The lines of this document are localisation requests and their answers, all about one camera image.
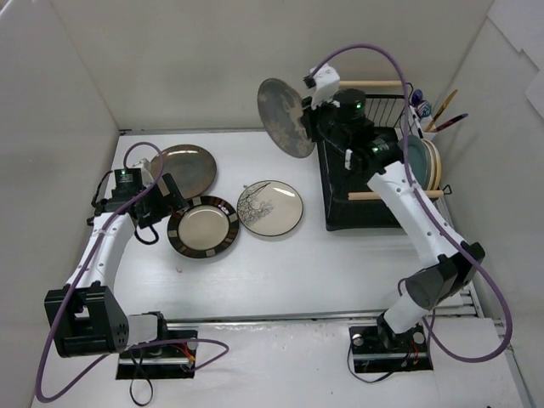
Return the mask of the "blue-grey ceramic plate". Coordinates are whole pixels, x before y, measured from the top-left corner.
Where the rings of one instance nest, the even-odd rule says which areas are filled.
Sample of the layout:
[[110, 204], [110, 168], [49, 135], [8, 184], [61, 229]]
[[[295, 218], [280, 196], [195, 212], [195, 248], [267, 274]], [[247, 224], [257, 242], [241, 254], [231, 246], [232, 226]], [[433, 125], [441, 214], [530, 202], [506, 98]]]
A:
[[426, 148], [424, 147], [422, 140], [412, 134], [407, 137], [407, 143], [411, 171], [415, 176], [416, 181], [422, 187], [425, 187], [428, 178], [428, 159]]

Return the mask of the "black striped plate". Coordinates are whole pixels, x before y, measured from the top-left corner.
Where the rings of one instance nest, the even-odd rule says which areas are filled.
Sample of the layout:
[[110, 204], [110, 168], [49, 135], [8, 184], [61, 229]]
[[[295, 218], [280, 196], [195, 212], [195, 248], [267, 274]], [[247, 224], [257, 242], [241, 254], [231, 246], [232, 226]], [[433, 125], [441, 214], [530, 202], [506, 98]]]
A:
[[173, 213], [167, 222], [167, 238], [179, 254], [193, 259], [215, 257], [228, 250], [240, 230], [235, 209], [212, 195], [188, 200], [188, 206]]

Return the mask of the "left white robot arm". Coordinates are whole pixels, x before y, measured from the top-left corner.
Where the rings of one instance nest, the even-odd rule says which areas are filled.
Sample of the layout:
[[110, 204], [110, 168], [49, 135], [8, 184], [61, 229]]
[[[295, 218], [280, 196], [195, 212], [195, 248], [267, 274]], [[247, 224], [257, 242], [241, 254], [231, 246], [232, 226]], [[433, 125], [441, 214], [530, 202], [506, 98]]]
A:
[[44, 307], [61, 357], [122, 353], [139, 344], [150, 356], [167, 352], [170, 336], [159, 312], [127, 315], [113, 286], [124, 250], [136, 232], [187, 206], [169, 173], [154, 180], [144, 168], [117, 169], [109, 198], [95, 197], [88, 245], [76, 270], [51, 290]]

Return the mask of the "cream and yellow plate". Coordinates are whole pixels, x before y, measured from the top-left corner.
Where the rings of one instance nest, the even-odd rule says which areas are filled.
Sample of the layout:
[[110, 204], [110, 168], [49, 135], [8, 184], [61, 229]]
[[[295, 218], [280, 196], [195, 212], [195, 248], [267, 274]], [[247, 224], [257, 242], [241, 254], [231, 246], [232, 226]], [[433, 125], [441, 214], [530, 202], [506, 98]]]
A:
[[442, 176], [442, 162], [441, 162], [441, 158], [440, 158], [440, 155], [439, 155], [439, 151], [438, 151], [437, 147], [435, 146], [435, 144], [433, 142], [431, 142], [431, 141], [429, 141], [428, 143], [429, 143], [429, 145], [432, 148], [433, 153], [434, 153], [435, 178], [434, 178], [434, 182], [433, 182], [433, 190], [437, 190], [439, 188], [439, 183], [440, 183], [441, 176]]

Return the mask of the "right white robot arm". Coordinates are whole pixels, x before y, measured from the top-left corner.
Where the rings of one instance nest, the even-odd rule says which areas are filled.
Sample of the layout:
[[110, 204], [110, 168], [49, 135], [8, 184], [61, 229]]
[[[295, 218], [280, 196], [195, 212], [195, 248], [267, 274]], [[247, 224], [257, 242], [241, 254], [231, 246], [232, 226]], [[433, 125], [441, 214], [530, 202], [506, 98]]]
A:
[[307, 135], [342, 155], [344, 167], [379, 195], [416, 248], [421, 270], [406, 280], [405, 293], [377, 319], [378, 344], [395, 350], [422, 317], [473, 279], [473, 262], [482, 261], [485, 251], [478, 242], [467, 244], [428, 199], [400, 142], [379, 133], [366, 117], [364, 92], [342, 89], [317, 106], [306, 97], [302, 107]]

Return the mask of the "grey reindeer plate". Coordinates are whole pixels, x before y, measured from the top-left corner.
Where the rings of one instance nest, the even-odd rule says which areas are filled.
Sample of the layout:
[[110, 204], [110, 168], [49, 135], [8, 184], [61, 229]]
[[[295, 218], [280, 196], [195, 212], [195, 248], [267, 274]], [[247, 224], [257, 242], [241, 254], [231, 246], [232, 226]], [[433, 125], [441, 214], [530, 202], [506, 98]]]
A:
[[301, 96], [286, 82], [267, 78], [260, 84], [258, 114], [265, 131], [284, 153], [302, 159], [313, 152], [315, 143], [301, 122]]

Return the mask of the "pale green plate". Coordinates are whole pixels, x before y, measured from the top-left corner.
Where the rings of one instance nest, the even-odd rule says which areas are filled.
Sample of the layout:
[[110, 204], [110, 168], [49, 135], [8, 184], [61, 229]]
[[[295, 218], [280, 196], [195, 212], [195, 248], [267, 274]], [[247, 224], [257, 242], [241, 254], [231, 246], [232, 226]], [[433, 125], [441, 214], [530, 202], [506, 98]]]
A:
[[434, 153], [428, 143], [429, 141], [427, 141], [426, 139], [423, 139], [422, 142], [427, 151], [427, 161], [428, 161], [428, 180], [426, 181], [425, 190], [433, 190], [433, 184], [434, 184], [434, 178], [435, 178]]

